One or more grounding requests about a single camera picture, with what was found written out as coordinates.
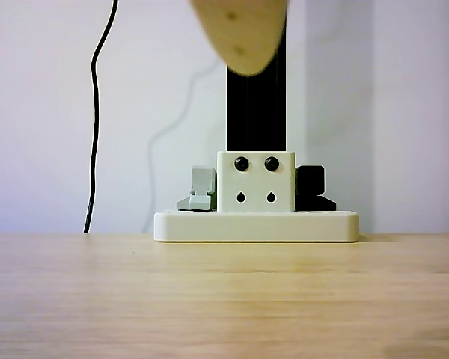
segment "gray clip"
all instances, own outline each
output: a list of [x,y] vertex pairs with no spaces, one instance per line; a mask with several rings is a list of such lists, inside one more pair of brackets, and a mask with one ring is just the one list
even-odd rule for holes
[[192,168],[191,196],[177,203],[179,211],[216,210],[216,170],[209,167]]

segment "wooden object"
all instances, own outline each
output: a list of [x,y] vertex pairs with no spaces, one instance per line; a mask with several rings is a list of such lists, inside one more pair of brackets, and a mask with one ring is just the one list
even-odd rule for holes
[[240,75],[263,71],[283,33],[287,0],[191,0],[211,44]]
[[449,235],[3,235],[2,358],[449,359]]

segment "blurry wooden piece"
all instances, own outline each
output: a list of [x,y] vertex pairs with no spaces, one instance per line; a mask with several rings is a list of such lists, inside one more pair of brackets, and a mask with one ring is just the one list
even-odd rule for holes
[[449,359],[449,235],[0,236],[0,359]]
[[276,53],[287,0],[191,0],[211,44],[240,75],[256,75]]

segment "white wall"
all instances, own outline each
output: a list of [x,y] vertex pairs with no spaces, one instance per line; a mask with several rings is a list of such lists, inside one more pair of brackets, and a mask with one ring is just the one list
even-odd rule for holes
[[[111,1],[0,1],[0,231],[79,232]],[[292,0],[290,150],[364,231],[449,232],[449,0]],[[94,232],[150,229],[224,149],[225,66],[186,1],[121,0],[99,59]]]

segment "white cube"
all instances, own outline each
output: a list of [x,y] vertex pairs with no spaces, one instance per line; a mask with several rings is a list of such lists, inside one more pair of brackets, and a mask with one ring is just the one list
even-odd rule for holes
[[295,166],[294,152],[218,152],[218,212],[294,212]]

